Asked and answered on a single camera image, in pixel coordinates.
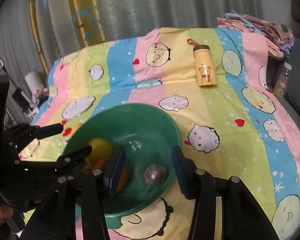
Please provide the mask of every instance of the red heart print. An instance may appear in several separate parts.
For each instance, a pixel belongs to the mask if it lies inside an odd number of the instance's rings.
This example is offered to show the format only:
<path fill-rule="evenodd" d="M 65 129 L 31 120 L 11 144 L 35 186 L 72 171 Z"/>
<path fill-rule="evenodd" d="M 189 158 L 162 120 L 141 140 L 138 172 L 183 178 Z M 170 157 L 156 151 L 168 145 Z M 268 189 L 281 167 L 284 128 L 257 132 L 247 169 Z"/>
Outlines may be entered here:
<path fill-rule="evenodd" d="M 68 136 L 70 133 L 72 132 L 72 128 L 67 128 L 67 129 L 65 129 L 65 132 L 62 134 L 62 136 L 63 137 L 66 137 L 66 136 Z"/>
<path fill-rule="evenodd" d="M 234 122 L 237 124 L 237 126 L 242 127 L 245 121 L 243 119 L 235 119 Z"/>
<path fill-rule="evenodd" d="M 140 60 L 138 58 L 136 58 L 133 62 L 133 65 L 139 65 L 140 64 Z"/>

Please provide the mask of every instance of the plastic bowl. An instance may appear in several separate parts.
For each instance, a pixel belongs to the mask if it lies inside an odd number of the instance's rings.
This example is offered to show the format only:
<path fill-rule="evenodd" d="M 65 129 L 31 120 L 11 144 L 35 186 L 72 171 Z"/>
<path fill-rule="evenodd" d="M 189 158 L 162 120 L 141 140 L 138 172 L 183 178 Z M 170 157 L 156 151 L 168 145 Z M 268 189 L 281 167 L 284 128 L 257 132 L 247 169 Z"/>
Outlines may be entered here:
<path fill-rule="evenodd" d="M 121 218 L 152 204 L 170 186 L 175 176 L 171 149 L 182 146 L 179 129 L 163 110 L 145 104 L 125 104 L 108 109 L 85 122 L 72 136 L 65 153 L 86 145 L 93 138 L 106 139 L 115 150 L 126 150 L 128 183 L 112 199 L 103 201 L 109 229 L 121 227 Z M 143 173 L 152 164 L 166 168 L 166 179 L 149 186 Z M 80 176 L 78 167 L 75 176 Z"/>

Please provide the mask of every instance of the bottle cap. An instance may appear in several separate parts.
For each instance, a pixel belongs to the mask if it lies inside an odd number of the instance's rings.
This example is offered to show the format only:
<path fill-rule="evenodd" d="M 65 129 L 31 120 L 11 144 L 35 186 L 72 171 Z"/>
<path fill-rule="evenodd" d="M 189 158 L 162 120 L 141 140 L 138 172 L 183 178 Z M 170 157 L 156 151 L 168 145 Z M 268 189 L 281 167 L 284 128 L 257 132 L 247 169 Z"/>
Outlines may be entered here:
<path fill-rule="evenodd" d="M 208 45 L 197 45 L 197 46 L 193 47 L 193 52 L 195 52 L 198 49 L 208 49 L 208 50 L 210 50 L 210 47 Z"/>
<path fill-rule="evenodd" d="M 285 66 L 285 68 L 288 69 L 288 70 L 291 70 L 291 69 L 292 69 L 292 66 L 291 66 L 288 62 L 285 62 L 285 63 L 284 63 L 284 66 Z"/>

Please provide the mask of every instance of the purple fruit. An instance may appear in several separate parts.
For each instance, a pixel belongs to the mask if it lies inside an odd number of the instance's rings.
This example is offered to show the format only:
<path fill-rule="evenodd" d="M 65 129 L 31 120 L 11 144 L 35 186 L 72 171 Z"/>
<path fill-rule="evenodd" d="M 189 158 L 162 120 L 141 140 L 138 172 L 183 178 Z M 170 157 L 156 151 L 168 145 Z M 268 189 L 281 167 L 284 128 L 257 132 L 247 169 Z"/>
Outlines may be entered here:
<path fill-rule="evenodd" d="M 166 169 L 162 166 L 151 164 L 143 174 L 148 184 L 154 184 L 164 180 Z"/>

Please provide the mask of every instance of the bed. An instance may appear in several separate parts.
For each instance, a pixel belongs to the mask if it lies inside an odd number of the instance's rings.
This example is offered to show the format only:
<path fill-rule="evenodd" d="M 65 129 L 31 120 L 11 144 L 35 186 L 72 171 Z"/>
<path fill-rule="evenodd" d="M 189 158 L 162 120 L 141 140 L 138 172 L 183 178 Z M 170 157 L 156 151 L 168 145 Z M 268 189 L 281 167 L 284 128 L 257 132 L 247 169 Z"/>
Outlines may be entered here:
<path fill-rule="evenodd" d="M 187 39 L 210 47 L 217 86 L 197 86 Z M 55 62 L 50 97 L 32 123 L 61 122 L 63 133 L 33 141 L 20 158 L 56 160 L 91 116 L 119 104 L 154 105 L 177 123 L 185 156 L 215 177 L 240 177 L 287 239 L 300 225 L 300 130 L 267 86 L 267 60 L 263 36 L 223 29 L 161 28 L 81 49 Z M 122 218 L 111 239 L 186 239 L 193 208 L 174 181 L 138 212 L 140 221 Z M 218 202 L 217 221 L 220 209 Z M 80 208 L 76 215 L 80 239 Z"/>

